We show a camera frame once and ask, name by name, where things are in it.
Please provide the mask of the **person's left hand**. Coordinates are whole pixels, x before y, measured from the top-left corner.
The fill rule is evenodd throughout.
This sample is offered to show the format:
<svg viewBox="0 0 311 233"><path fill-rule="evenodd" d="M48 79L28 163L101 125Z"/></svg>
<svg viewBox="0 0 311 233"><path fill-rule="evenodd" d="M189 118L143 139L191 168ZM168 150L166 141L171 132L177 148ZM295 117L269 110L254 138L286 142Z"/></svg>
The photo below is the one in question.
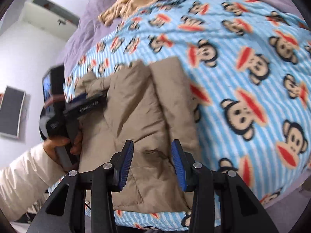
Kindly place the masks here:
<svg viewBox="0 0 311 233"><path fill-rule="evenodd" d="M82 132L78 131L74 142L73 142L73 146L70 150L70 153L78 156L81 154L82 151ZM56 148L57 147L63 147L67 144L70 143L69 138L65 138L65 137L61 137L61 136L54 136L54 137L50 137L47 138L47 140L45 140L43 142L43 149L44 151L47 153L47 155L54 160L57 164L61 164L60 160L59 160L59 156L56 153Z"/></svg>

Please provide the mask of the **white jacket sleeve forearm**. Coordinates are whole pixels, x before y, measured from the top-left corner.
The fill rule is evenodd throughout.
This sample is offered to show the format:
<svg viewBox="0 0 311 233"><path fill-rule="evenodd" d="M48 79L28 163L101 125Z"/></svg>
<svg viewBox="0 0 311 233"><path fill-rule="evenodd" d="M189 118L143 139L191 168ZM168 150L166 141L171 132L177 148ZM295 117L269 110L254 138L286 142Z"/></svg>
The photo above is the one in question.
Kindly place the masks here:
<svg viewBox="0 0 311 233"><path fill-rule="evenodd" d="M39 144L1 169L1 210L18 220L43 193L64 175L63 168Z"/></svg>

